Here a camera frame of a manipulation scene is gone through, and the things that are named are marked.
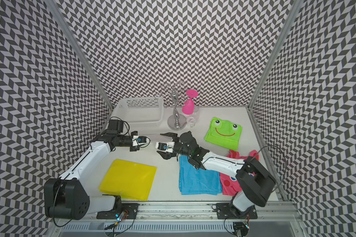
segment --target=red towel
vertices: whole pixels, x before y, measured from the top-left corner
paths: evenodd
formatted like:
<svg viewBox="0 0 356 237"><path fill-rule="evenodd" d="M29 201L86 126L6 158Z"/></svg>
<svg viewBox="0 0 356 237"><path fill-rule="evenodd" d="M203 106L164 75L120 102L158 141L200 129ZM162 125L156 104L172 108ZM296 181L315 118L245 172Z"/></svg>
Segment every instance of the red towel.
<svg viewBox="0 0 356 237"><path fill-rule="evenodd" d="M255 154L257 154L257 151L252 150L249 156L255 156ZM227 157L233 159L244 159L244 160L248 158L247 156L240 156L239 152L233 150L229 150L229 155L227 155ZM222 183L224 195L233 196L237 192L241 191L239 182L237 180L232 180L231 177L229 177L226 174L220 173L220 183Z"/></svg>

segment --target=black motor joint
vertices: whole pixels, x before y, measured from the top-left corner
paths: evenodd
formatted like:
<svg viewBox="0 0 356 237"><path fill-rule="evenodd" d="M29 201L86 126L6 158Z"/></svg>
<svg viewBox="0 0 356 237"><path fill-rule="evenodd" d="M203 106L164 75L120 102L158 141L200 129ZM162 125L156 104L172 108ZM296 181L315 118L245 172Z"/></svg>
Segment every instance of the black motor joint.
<svg viewBox="0 0 356 237"><path fill-rule="evenodd" d="M159 150L166 150L167 149L167 143L159 143L158 144L158 149Z"/></svg>
<svg viewBox="0 0 356 237"><path fill-rule="evenodd" d="M93 141L103 141L104 143L108 143L111 150L119 146L130 147L130 151L139 150L139 146L133 146L133 136L137 136L137 131L131 132L130 135L120 134L124 131L124 123L123 120L110 119L108 128L97 135ZM147 137L140 136L139 138L141 140L138 141L139 143L146 143Z"/></svg>

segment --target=black wire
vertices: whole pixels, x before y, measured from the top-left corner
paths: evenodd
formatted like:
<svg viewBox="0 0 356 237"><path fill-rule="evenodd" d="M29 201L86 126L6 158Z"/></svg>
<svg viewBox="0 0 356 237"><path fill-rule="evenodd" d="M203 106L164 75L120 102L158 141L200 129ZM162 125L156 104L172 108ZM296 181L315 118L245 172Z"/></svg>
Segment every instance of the black wire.
<svg viewBox="0 0 356 237"><path fill-rule="evenodd" d="M183 147L183 146L181 146L181 148L180 148L179 151L178 151L178 154L177 154L177 161L178 161L178 155L181 155L181 156L183 155L183 154L181 154L182 147Z"/></svg>
<svg viewBox="0 0 356 237"><path fill-rule="evenodd" d="M132 224L131 224L131 226L129 226L126 230L124 230L124 231L122 231L122 232L120 232L119 234L117 234L116 236L118 236L118 235L120 235L120 234L122 234L122 233L124 233L125 231L127 231L127 230L129 230L130 228L132 228L132 226L133 226L133 223L134 223L134 221L136 220L136 216L135 216L135 214L134 214L134 212L133 212L133 215L134 215L134 219L133 219L133 222L132 222ZM112 233L114 234L114 236L115 236L115 227L112 229Z"/></svg>
<svg viewBox="0 0 356 237"><path fill-rule="evenodd" d="M129 123L128 122L126 122L126 121L124 121L124 123L126 123L127 125L128 125L128 131L126 132L126 133L128 133L128 136L131 136L130 134L129 134L129 130L131 129L131 127L129 126Z"/></svg>
<svg viewBox="0 0 356 237"><path fill-rule="evenodd" d="M150 144L150 138L148 138L147 137L147 139L149 139L149 143L146 145L146 146L141 146L141 145L138 145L138 141L137 141L137 139L136 139L136 141L137 141L137 145L139 146L139 147L141 147L141 148L145 148L145 147L147 147L149 144Z"/></svg>
<svg viewBox="0 0 356 237"><path fill-rule="evenodd" d="M87 153L87 154L80 160L80 162L78 162L78 164L70 171L70 173L73 172L76 167L78 167L78 165L86 158L86 156L88 156L89 153ZM62 181L64 181L64 180L70 175L70 173L68 173L68 174L66 175L66 177L65 177L63 180L61 180L61 183L58 185L58 189L57 189L57 192L56 192L55 197L54 197L53 217L52 217L52 219L53 219L53 222L54 222L55 226L57 226L57 227L63 227L63 226L65 226L65 225L67 225L70 221L72 221L72 219L71 219L71 220L69 220L67 223L65 223L64 225L61 225L61 226L57 225L57 223L55 222L55 202L56 202L56 200L57 200L57 195L58 195L59 189L60 189L61 186L62 186Z"/></svg>
<svg viewBox="0 0 356 237"><path fill-rule="evenodd" d="M133 226L134 220L135 220L135 219L133 219L133 222L132 222L131 226L128 227L128 229L124 230L123 232L120 232L120 233L117 234L116 236L118 236L118 235L124 233L125 231L129 230L129 229Z"/></svg>
<svg viewBox="0 0 356 237"><path fill-rule="evenodd" d="M228 161L228 162L230 162L230 163L232 163L232 164L241 165L240 163L232 162L232 161L230 161L230 160L222 159L222 158L219 158L219 157L216 157L216 156L211 156L211 157L207 158L207 160L209 160L210 158L216 158L216 159L220 159L220 160L225 160L225 161Z"/></svg>
<svg viewBox="0 0 356 237"><path fill-rule="evenodd" d="M106 233L105 233L105 229L104 229L104 234L105 234L106 236L108 236L108 237L114 237L114 236L115 236L115 227L114 227L113 230L112 230L112 236L111 236L111 233L106 234Z"/></svg>
<svg viewBox="0 0 356 237"><path fill-rule="evenodd" d="M227 216L227 217L224 219L224 222L223 222L224 229L225 229L228 233L230 233L231 235L235 235L235 234L229 232L229 231L227 230L227 228L225 227L225 220L227 220L228 218L230 218L230 216Z"/></svg>

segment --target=yellow plastic sheet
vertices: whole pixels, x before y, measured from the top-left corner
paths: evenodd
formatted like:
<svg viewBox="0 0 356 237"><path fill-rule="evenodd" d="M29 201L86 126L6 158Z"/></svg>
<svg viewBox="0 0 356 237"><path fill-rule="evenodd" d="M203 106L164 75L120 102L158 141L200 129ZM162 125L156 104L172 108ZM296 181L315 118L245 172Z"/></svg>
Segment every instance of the yellow plastic sheet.
<svg viewBox="0 0 356 237"><path fill-rule="evenodd" d="M146 201L152 188L157 168L116 159L99 186L106 194L120 195L122 199Z"/></svg>

